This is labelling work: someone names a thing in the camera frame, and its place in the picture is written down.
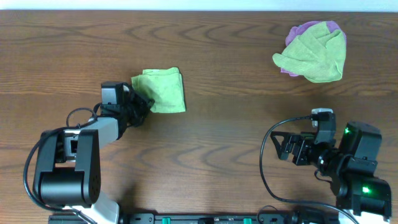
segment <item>green led light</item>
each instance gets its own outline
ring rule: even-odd
[[[362,192],[364,192],[366,194],[370,194],[372,191],[371,191],[371,189],[369,189],[367,187],[362,187]]]

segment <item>cable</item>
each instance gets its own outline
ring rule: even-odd
[[[79,125],[79,124],[78,124],[78,126],[76,126],[76,127],[69,127],[69,118],[70,118],[70,116],[71,116],[74,112],[77,112],[77,111],[80,111],[80,110],[88,110],[88,111],[90,111],[90,112],[93,114],[94,119],[93,119],[92,121],[89,121],[89,122],[83,124],[83,125]],[[29,170],[30,161],[32,160],[32,157],[33,157],[35,151],[36,151],[36,150],[40,147],[40,145],[41,145],[43,142],[45,142],[50,136],[53,136],[54,134],[58,135],[58,134],[60,134],[63,130],[66,130],[66,129],[80,129],[80,128],[84,128],[85,126],[88,126],[88,125],[91,125],[91,124],[95,123],[95,122],[97,121],[97,118],[98,118],[98,117],[97,117],[96,113],[94,113],[93,110],[91,110],[91,109],[89,109],[89,108],[77,108],[77,109],[75,109],[75,110],[73,110],[73,111],[71,111],[71,112],[69,113],[69,115],[68,115],[68,117],[67,117],[67,127],[57,128],[57,129],[54,129],[54,130],[52,130],[52,131],[46,133],[43,137],[41,137],[41,138],[37,141],[37,143],[34,145],[34,147],[30,150],[30,153],[29,153],[29,155],[28,155],[28,157],[27,157],[27,159],[26,159],[26,161],[25,161],[25,166],[24,166],[24,171],[23,171],[22,179],[23,179],[25,191],[26,191],[26,193],[28,194],[29,198],[30,198],[37,206],[39,206],[40,208],[46,209],[46,210],[51,211],[51,212],[72,212],[72,213],[74,213],[75,215],[77,215],[78,217],[80,217],[82,220],[84,220],[84,221],[86,221],[86,222],[88,222],[88,223],[91,223],[91,224],[96,224],[96,222],[95,222],[94,220],[92,220],[90,217],[85,216],[84,214],[82,214],[82,213],[81,213],[79,210],[77,210],[77,209],[72,208],[72,209],[69,209],[69,210],[64,210],[64,209],[62,209],[62,208],[55,208],[55,207],[47,206],[46,204],[44,204],[43,202],[41,202],[38,198],[36,198],[36,196],[32,193],[32,191],[30,191],[29,183],[28,183],[28,181],[27,181],[27,173],[28,173],[28,170]]]
[[[277,212],[279,212],[279,210],[278,210],[277,208],[275,208],[274,206],[272,206],[272,205],[266,205],[266,206],[262,207],[262,208],[259,210],[259,212],[257,212],[257,215],[256,215],[256,217],[257,217],[257,222],[259,222],[260,224],[264,224],[264,222],[260,220],[260,212],[262,212],[262,211],[263,211],[264,209],[266,209],[266,208],[273,208],[273,209],[275,209]]]
[[[342,214],[344,214],[345,216],[347,216],[353,223],[359,224],[358,221],[357,221],[353,216],[351,216],[348,212],[346,212],[346,211],[344,211],[344,210],[342,210],[342,209],[336,208],[336,207],[334,207],[334,206],[332,206],[332,205],[329,205],[329,204],[327,204],[327,203],[314,202],[314,201],[306,201],[306,200],[291,200],[291,199],[285,199],[285,198],[278,197],[278,196],[276,196],[274,193],[272,193],[271,189],[269,188],[269,186],[268,186],[268,184],[267,184],[266,178],[265,178],[265,176],[264,176],[264,171],[263,171],[263,168],[262,168],[262,155],[264,154],[264,148],[265,148],[265,146],[266,146],[266,141],[267,141],[268,136],[271,134],[271,132],[272,132],[276,127],[280,126],[281,124],[284,124],[284,123],[289,122],[289,121],[298,121],[298,120],[301,120],[301,119],[311,119],[311,117],[312,117],[312,116],[310,115],[310,116],[304,116],[304,117],[286,119],[286,120],[283,120],[283,121],[280,121],[280,122],[276,123],[275,125],[273,125],[273,126],[267,131],[266,135],[264,136],[264,139],[262,140],[262,145],[261,145],[261,150],[260,150],[260,163],[259,163],[259,166],[260,166],[261,179],[262,179],[264,185],[266,186],[266,189],[267,189],[268,193],[269,193],[274,199],[276,199],[276,200],[278,200],[278,201],[286,202],[286,203],[296,203],[296,204],[301,204],[301,205],[324,206],[324,207],[326,207],[326,208],[331,208],[331,209],[334,209],[334,210],[336,210],[336,211],[338,211],[338,212],[341,212]]]
[[[325,179],[319,178],[319,177],[317,176],[318,172],[319,172],[319,170],[316,170],[316,171],[313,173],[314,176],[315,176],[315,178],[316,178],[317,180],[324,181],[324,182],[328,182],[329,184],[332,184],[330,180],[325,180]]]

